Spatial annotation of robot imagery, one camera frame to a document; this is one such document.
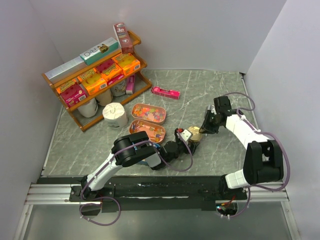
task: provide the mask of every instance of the candy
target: candy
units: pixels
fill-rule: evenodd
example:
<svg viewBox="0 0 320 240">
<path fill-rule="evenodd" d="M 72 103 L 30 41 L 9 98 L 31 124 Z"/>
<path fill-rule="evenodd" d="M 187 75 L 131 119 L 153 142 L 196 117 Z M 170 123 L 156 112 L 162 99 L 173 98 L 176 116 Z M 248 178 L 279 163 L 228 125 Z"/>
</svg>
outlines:
<svg viewBox="0 0 320 240">
<path fill-rule="evenodd" d="M 163 112 L 159 112 L 159 110 L 156 108 L 141 107 L 141 106 L 137 106 L 133 110 L 133 114 L 136 115 L 136 117 L 140 117 L 144 120 L 154 121 L 154 122 L 162 122 L 165 117 L 165 114 Z"/>
</svg>

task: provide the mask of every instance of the gray marble surface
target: gray marble surface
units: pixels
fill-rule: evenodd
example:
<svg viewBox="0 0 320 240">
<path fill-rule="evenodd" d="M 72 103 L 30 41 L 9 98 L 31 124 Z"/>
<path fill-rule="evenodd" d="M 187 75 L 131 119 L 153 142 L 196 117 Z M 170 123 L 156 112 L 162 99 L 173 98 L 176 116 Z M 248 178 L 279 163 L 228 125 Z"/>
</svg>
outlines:
<svg viewBox="0 0 320 240">
<path fill-rule="evenodd" d="M 125 127 L 111 128 L 101 121 L 84 133 L 63 110 L 44 168 L 44 176 L 78 176 L 93 172 L 109 155 L 114 140 L 129 133 L 129 126 L 133 121 L 130 112 L 136 103 L 166 109 L 167 117 L 162 125 L 166 129 L 166 142 L 174 139 L 175 128 L 200 127 L 205 109 L 207 105 L 213 104 L 215 97 L 229 92 L 245 92 L 241 75 L 237 72 L 144 70 L 143 73 L 155 86 L 180 91 L 180 99 L 161 97 L 148 90 L 124 106 L 129 118 Z M 234 108 L 249 107 L 244 96 L 231 95 L 229 98 Z M 254 122 L 250 112 L 245 112 L 245 115 L 250 122 Z M 219 134 L 203 136 L 193 156 L 193 166 L 186 172 L 176 172 L 167 167 L 153 171 L 148 166 L 136 164 L 121 169 L 117 175 L 221 176 L 241 169 L 244 157 L 245 149 L 238 139 L 221 127 Z M 175 168 L 185 169 L 190 164 L 190 156 L 184 154 L 171 164 Z"/>
</svg>

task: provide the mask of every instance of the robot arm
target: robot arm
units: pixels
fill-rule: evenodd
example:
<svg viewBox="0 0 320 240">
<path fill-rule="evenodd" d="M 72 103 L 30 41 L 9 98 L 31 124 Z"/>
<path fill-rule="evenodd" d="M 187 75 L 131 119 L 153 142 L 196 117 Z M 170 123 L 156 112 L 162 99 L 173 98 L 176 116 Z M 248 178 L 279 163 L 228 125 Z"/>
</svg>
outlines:
<svg viewBox="0 0 320 240">
<path fill-rule="evenodd" d="M 283 178 L 283 155 L 278 143 L 249 126 L 241 111 L 232 109 L 227 96 L 214 99 L 206 109 L 201 133 L 215 134 L 223 126 L 231 131 L 246 149 L 243 169 L 222 176 L 224 190 L 258 183 L 276 182 Z"/>
<path fill-rule="evenodd" d="M 192 136 L 188 130 L 177 128 L 174 131 L 174 135 L 176 136 L 175 141 L 168 141 L 164 146 L 158 148 L 159 154 L 166 162 L 178 158 L 181 153 L 188 153 L 186 146 L 178 138 L 177 133 L 186 142 Z M 101 190 L 106 182 L 120 169 L 130 167 L 141 160 L 145 160 L 153 170 L 163 168 L 165 164 L 161 161 L 159 154 L 148 140 L 149 137 L 145 131 L 126 135 L 115 140 L 113 143 L 114 147 L 111 149 L 111 153 L 107 159 L 94 172 L 84 176 L 81 180 L 81 186 L 84 189 L 83 196 L 89 199 L 94 198 L 96 191 Z M 193 149 L 193 154 L 197 146 L 192 146 L 193 143 L 190 144 L 189 147 Z"/>
</svg>

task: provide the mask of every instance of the wooden shelf rack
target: wooden shelf rack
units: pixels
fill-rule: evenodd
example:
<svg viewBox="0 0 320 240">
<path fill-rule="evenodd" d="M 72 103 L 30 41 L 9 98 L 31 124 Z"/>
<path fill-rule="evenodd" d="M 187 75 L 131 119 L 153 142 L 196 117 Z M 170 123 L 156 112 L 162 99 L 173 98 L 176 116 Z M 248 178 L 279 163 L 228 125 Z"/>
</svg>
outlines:
<svg viewBox="0 0 320 240">
<path fill-rule="evenodd" d="M 141 39 L 138 35 L 136 35 L 134 32 L 132 31 L 128 31 L 129 36 L 131 38 L 132 41 L 132 45 L 138 45 L 141 44 Z M 134 71 L 132 74 L 128 75 L 128 76 L 124 76 L 122 79 L 120 79 L 119 81 L 108 85 L 107 87 L 101 89 L 100 91 L 96 92 L 93 95 L 89 95 L 88 97 L 86 97 L 84 100 L 78 102 L 77 104 L 73 105 L 72 107 L 68 107 L 65 103 L 65 101 L 63 100 L 63 98 L 59 95 L 59 93 L 57 92 L 57 88 L 62 86 L 63 84 L 67 83 L 68 81 L 76 78 L 77 76 L 85 73 L 86 71 L 102 64 L 104 61 L 113 58 L 114 56 L 118 55 L 121 53 L 121 50 L 118 49 L 112 53 L 110 53 L 109 55 L 101 58 L 100 60 L 94 62 L 93 64 L 90 64 L 84 68 L 82 68 L 81 70 L 65 77 L 64 79 L 58 81 L 57 83 L 52 83 L 50 82 L 50 80 L 48 79 L 48 77 L 42 73 L 42 77 L 44 78 L 44 80 L 48 83 L 48 85 L 50 86 L 51 90 L 54 92 L 54 94 L 57 96 L 57 98 L 60 100 L 60 102 L 62 103 L 62 105 L 64 106 L 64 108 L 66 109 L 66 111 L 69 113 L 69 115 L 72 117 L 72 119 L 75 121 L 75 123 L 79 126 L 79 128 L 85 132 L 87 129 L 89 129 L 90 127 L 92 127 L 93 125 L 95 125 L 96 123 L 98 123 L 99 121 L 101 121 L 102 119 L 104 119 L 103 115 L 99 115 L 96 116 L 93 120 L 91 120 L 89 123 L 85 124 L 85 125 L 81 125 L 81 123 L 79 122 L 79 120 L 75 117 L 75 115 L 73 114 L 73 111 L 75 111 L 78 107 L 84 105 L 85 103 L 87 103 L 88 101 L 90 101 L 91 99 L 95 98 L 96 96 L 104 93 L 105 91 L 107 91 L 108 89 L 112 88 L 113 86 L 117 85 L 118 83 L 124 81 L 126 78 L 128 78 L 129 76 L 136 74 L 145 84 L 146 86 L 143 87 L 142 89 L 136 91 L 133 94 L 128 95 L 128 97 L 126 99 L 124 99 L 121 104 L 125 105 L 128 102 L 130 102 L 132 99 L 136 98 L 137 96 L 139 96 L 140 94 L 142 94 L 143 92 L 145 92 L 146 90 L 148 90 L 149 88 L 152 87 L 152 83 L 149 79 L 147 79 L 142 73 L 141 70 L 144 69 L 145 67 L 147 67 L 147 63 L 145 60 L 143 60 L 139 55 L 137 55 L 137 53 L 134 51 L 133 55 L 135 56 L 135 58 L 137 58 L 140 61 L 140 68 L 137 69 L 136 71 Z"/>
</svg>

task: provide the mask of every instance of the white roll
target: white roll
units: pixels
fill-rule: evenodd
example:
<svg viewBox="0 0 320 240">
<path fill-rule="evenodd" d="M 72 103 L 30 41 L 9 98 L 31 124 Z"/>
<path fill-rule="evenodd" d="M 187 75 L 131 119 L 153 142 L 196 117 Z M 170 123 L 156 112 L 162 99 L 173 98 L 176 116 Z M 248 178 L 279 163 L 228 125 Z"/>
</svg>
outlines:
<svg viewBox="0 0 320 240">
<path fill-rule="evenodd" d="M 111 87 L 111 93 L 113 96 L 118 97 L 126 94 L 127 81 L 123 80 L 117 85 Z"/>
<path fill-rule="evenodd" d="M 78 107 L 79 112 L 86 118 L 93 117 L 98 110 L 98 104 L 95 98 L 92 98 L 86 104 Z"/>
<path fill-rule="evenodd" d="M 113 128 L 124 127 L 128 123 L 125 108 L 118 102 L 112 102 L 105 106 L 102 111 L 104 120 Z"/>
<path fill-rule="evenodd" d="M 98 96 L 95 97 L 95 99 L 100 106 L 106 106 L 107 104 L 111 103 L 112 94 L 110 92 L 110 89 L 108 89 L 104 93 L 99 94 Z"/>
</svg>

